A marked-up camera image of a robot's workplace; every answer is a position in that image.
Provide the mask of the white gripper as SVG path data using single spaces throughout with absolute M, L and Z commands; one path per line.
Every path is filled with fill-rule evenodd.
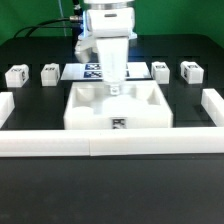
M 104 83 L 120 86 L 126 77 L 129 39 L 99 38 L 96 40 L 96 46 Z

